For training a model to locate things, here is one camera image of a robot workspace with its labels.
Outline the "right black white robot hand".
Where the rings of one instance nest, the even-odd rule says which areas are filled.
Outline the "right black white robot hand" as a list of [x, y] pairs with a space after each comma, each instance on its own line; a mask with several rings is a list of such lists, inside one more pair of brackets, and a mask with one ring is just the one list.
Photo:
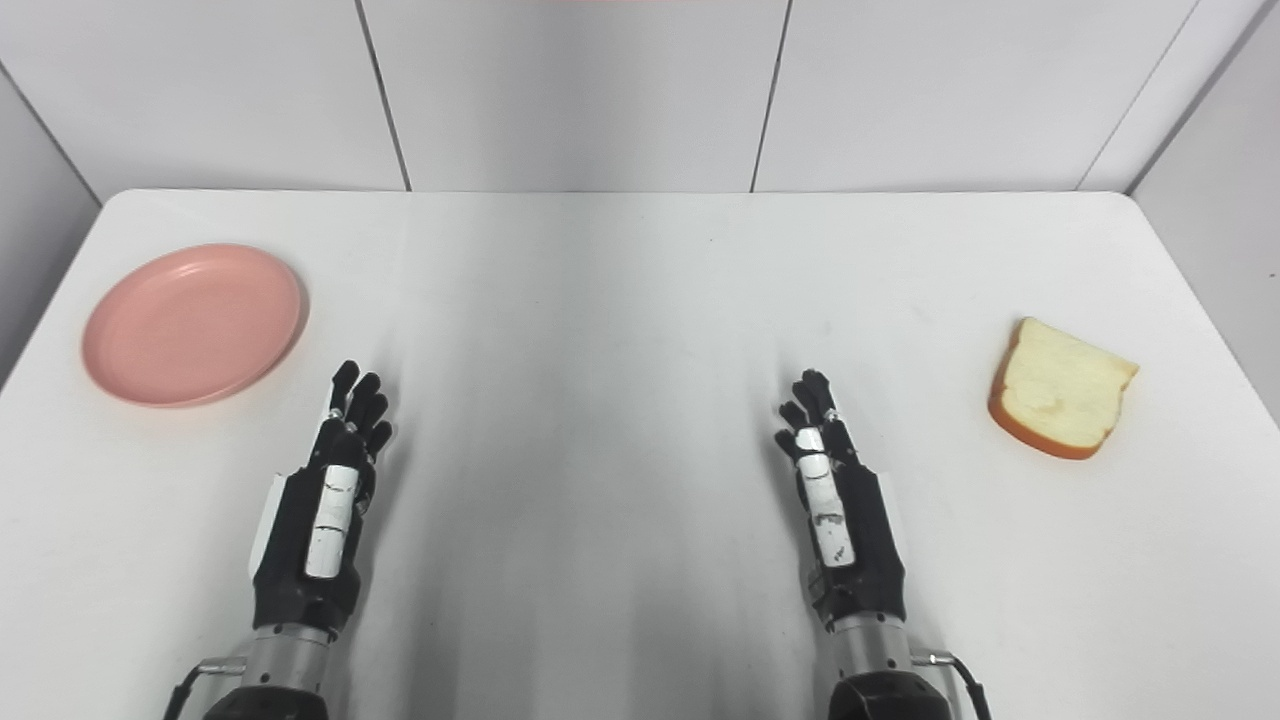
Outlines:
[[905, 620], [906, 571], [879, 477], [859, 457], [829, 379], [806, 369], [780, 405], [774, 442], [788, 457], [815, 555], [810, 606], [832, 632], [854, 616]]

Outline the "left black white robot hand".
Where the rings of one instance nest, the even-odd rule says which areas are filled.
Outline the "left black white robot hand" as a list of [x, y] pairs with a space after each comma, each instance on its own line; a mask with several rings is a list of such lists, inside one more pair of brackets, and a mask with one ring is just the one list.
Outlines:
[[329, 639], [346, 629], [376, 460], [393, 434], [388, 407], [379, 374], [353, 360], [338, 366], [307, 457], [274, 479], [264, 505], [250, 561], [253, 628], [308, 626]]

